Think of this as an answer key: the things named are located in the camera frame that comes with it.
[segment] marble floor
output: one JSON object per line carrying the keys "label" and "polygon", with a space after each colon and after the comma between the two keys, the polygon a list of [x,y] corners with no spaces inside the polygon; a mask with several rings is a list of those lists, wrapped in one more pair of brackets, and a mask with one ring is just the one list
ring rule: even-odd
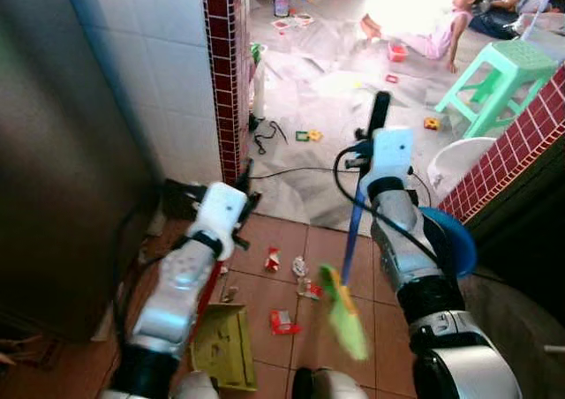
{"label": "marble floor", "polygon": [[[255,79],[256,98],[263,106],[256,116],[265,117],[256,133],[270,134],[269,121],[276,121],[288,144],[277,133],[263,139],[265,154],[255,144],[250,155],[255,160],[254,175],[269,175],[298,167],[331,168],[337,153],[354,141],[356,128],[366,128],[376,92],[392,95],[387,125],[414,129],[413,168],[427,184],[410,177],[409,187],[418,192],[420,204],[437,205],[438,198],[427,182],[427,166],[446,145],[460,139],[469,122],[455,112],[440,115],[433,107],[455,82],[443,62],[435,62],[411,52],[401,64],[387,59],[388,44],[367,44],[359,40],[358,20],[367,0],[297,0],[297,12],[307,12],[314,22],[279,32],[271,25],[272,0],[253,0],[252,41],[266,47]],[[467,30],[460,41],[456,63],[462,72],[491,39]],[[398,77],[396,84],[385,80]],[[441,120],[437,132],[423,126],[426,117]],[[318,130],[320,142],[295,141],[295,131]],[[357,176],[342,174],[343,183],[354,192]],[[329,171],[300,170],[276,177],[256,179],[263,191],[258,212],[264,215],[346,230],[350,203],[341,196]],[[369,218],[361,224],[367,234]]]}

